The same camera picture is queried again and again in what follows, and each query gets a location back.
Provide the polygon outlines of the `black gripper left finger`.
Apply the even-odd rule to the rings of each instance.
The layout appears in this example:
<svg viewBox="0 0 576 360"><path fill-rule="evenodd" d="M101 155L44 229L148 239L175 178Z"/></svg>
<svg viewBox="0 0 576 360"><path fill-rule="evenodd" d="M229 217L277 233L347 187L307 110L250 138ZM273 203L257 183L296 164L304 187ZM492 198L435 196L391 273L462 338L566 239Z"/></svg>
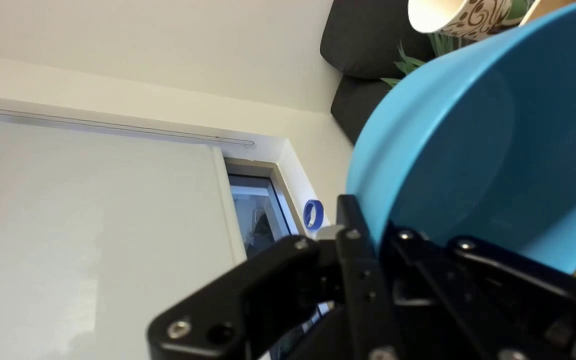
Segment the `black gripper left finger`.
<svg viewBox="0 0 576 360"><path fill-rule="evenodd" d="M395 360L401 338L357 200L338 198L323 239L288 236L172 307L148 330L150 360L257 360L305 320L291 360Z"/></svg>

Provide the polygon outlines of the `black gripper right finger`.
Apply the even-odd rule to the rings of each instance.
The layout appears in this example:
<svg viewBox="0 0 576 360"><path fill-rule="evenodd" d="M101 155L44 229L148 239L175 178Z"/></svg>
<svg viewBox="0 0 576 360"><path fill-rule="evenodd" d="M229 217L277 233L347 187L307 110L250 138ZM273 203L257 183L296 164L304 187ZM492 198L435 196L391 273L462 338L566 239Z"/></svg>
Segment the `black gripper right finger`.
<svg viewBox="0 0 576 360"><path fill-rule="evenodd" d="M473 236L380 245L409 360L576 360L576 275Z"/></svg>

